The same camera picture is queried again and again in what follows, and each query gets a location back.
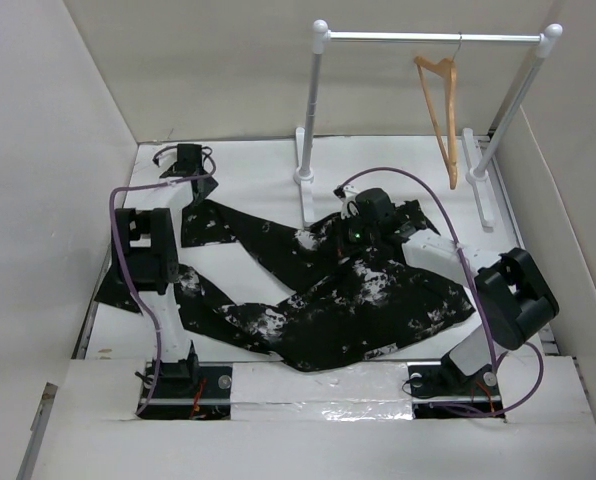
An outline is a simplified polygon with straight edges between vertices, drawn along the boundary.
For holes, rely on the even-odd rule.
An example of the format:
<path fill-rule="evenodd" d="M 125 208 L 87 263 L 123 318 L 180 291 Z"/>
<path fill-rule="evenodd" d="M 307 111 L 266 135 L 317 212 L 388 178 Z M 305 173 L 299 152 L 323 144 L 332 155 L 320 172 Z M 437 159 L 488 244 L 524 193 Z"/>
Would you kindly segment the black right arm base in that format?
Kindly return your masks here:
<path fill-rule="evenodd" d="M 415 419 L 462 418 L 503 408 L 490 364 L 468 376 L 445 358 L 410 362 L 407 371 L 401 390 L 412 399 Z"/>

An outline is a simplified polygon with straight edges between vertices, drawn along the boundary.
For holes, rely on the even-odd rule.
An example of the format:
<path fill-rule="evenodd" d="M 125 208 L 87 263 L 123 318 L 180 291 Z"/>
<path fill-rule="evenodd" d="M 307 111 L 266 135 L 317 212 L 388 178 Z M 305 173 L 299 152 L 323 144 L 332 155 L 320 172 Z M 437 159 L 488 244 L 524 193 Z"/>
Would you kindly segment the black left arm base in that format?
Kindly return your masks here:
<path fill-rule="evenodd" d="M 137 416 L 144 420 L 214 421 L 231 418 L 233 365 L 200 362 L 194 350 L 187 360 L 162 363 L 155 389 L 155 365 L 135 376 L 142 383 Z"/>

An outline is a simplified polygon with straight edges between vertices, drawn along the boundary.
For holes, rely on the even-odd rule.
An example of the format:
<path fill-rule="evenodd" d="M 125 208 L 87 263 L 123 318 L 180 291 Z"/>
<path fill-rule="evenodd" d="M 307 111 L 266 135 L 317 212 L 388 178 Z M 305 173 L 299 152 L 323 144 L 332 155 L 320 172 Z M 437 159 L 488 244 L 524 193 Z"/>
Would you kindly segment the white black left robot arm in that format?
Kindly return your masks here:
<path fill-rule="evenodd" d="M 173 162 L 164 170 L 165 156 Z M 119 282 L 131 278 L 139 309 L 155 319 L 154 358 L 172 365 L 166 384 L 179 396 L 200 387 L 200 371 L 187 363 L 192 341 L 185 332 L 174 295 L 178 279 L 178 253 L 182 247 L 183 210 L 213 188 L 215 164 L 212 149 L 179 143 L 158 151 L 152 163 L 156 178 L 147 185 L 124 187 L 123 206 L 114 210 L 112 265 Z"/>

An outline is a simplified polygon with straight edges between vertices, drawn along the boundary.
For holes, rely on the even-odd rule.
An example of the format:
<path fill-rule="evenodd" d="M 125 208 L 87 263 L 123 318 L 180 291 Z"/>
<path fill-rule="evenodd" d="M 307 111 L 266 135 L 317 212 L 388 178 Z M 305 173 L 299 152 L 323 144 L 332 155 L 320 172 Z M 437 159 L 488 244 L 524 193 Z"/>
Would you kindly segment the black white patterned trousers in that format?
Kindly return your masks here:
<path fill-rule="evenodd" d="M 397 258 L 385 242 L 345 245 L 348 222 L 330 214 L 300 230 L 209 199 L 182 212 L 182 243 L 237 243 L 288 287 L 275 304 L 237 302 L 188 265 L 174 285 L 183 326 L 314 372 L 379 357 L 467 320 L 459 284 Z"/>

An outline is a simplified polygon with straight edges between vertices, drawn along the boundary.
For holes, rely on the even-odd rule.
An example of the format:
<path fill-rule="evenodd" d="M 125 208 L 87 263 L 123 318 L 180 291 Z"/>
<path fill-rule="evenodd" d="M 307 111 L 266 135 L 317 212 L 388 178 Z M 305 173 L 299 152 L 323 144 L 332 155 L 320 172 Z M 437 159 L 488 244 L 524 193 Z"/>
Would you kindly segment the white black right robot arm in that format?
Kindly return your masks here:
<path fill-rule="evenodd" d="M 481 325 L 441 359 L 440 381 L 451 393 L 472 387 L 499 354 L 519 349 L 560 312 L 533 257 L 524 249 L 496 253 L 457 244 L 432 228 L 399 218 L 381 188 L 340 186 L 341 217 L 349 241 L 387 247 L 388 256 L 472 291 Z"/>

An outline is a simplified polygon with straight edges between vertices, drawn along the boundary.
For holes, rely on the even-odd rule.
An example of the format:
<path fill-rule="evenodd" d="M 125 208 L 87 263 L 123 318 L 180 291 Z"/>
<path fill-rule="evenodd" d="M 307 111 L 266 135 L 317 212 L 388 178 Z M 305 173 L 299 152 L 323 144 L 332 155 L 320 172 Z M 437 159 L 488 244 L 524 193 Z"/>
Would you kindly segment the silver tape strip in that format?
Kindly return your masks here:
<path fill-rule="evenodd" d="M 398 362 L 362 362 L 301 373 L 284 364 L 238 363 L 233 368 L 234 421 L 408 421 L 412 400 L 403 392 L 408 368 Z"/>

